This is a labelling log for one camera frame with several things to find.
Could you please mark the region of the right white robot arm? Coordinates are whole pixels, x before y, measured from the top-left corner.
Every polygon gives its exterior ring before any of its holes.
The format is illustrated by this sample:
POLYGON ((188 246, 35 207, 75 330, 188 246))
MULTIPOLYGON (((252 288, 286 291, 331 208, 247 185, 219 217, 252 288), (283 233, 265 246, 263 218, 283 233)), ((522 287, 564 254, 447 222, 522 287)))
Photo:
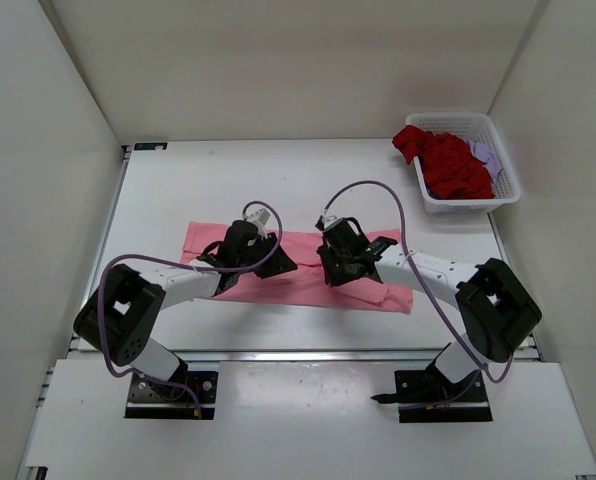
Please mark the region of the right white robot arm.
POLYGON ((414 252, 385 236, 371 241, 353 217, 316 223, 325 282, 363 279, 427 296, 454 342, 432 362, 427 387, 438 399, 458 393, 473 372, 505 364, 542 320, 542 312, 509 265, 496 258, 466 264, 414 252))

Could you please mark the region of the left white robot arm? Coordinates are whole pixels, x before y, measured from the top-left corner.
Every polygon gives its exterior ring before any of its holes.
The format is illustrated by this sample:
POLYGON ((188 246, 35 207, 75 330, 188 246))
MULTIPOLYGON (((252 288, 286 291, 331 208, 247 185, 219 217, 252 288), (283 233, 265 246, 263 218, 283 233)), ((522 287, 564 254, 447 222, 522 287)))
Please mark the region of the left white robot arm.
POLYGON ((186 392, 187 367, 151 337, 158 315, 187 301, 217 297, 245 274, 267 279, 295 271, 280 239, 251 221, 236 220, 223 239, 188 264, 155 260, 158 269, 141 273, 118 262, 103 272, 73 330, 103 354, 112 374, 126 367, 164 399, 176 400, 186 392))

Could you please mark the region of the pink t shirt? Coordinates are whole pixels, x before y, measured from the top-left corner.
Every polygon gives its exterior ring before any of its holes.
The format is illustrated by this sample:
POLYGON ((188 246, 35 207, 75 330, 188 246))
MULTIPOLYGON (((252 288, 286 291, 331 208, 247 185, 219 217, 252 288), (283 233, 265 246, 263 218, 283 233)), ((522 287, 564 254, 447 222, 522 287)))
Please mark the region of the pink t shirt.
POLYGON ((284 231, 281 248, 297 269, 267 279, 253 273, 240 276, 237 284, 215 297, 217 301, 310 306, 408 314, 413 290, 361 278, 339 287, 325 283, 317 248, 317 233, 284 231))

